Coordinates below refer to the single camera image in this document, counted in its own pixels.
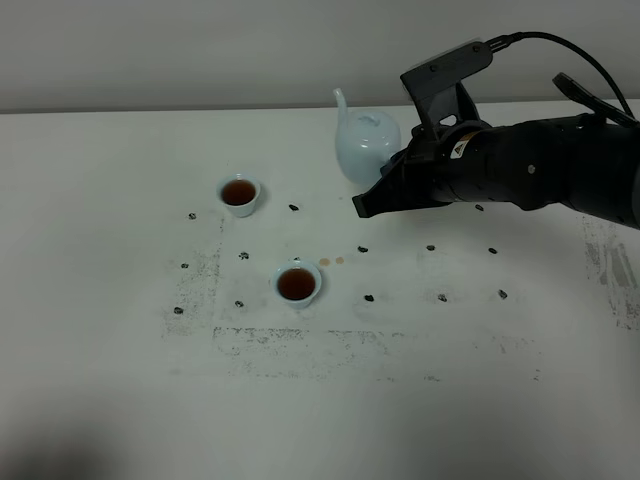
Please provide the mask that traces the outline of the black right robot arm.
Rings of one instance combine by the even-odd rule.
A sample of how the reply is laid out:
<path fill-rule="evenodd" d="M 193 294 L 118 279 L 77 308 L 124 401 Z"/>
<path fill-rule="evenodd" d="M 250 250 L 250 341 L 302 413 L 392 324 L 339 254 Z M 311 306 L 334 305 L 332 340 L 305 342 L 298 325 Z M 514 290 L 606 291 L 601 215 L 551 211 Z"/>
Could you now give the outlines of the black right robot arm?
<path fill-rule="evenodd" d="M 361 218 L 454 202 L 562 204 L 639 226 L 639 130 L 594 114 L 490 127 L 467 121 L 430 137 L 417 127 L 381 179 L 353 199 Z"/>

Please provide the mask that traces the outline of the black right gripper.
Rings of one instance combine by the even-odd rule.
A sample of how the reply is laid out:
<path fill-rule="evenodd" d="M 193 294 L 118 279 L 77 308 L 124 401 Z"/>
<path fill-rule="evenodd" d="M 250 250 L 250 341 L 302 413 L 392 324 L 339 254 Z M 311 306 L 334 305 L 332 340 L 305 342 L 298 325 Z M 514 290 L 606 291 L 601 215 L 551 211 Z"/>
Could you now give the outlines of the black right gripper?
<path fill-rule="evenodd" d="M 381 179 L 352 198 L 359 218 L 392 212 L 440 208 L 462 201 L 453 183 L 465 178 L 462 154 L 470 140 L 488 129 L 484 121 L 462 121 L 452 126 L 414 127 L 404 157 L 383 168 Z"/>

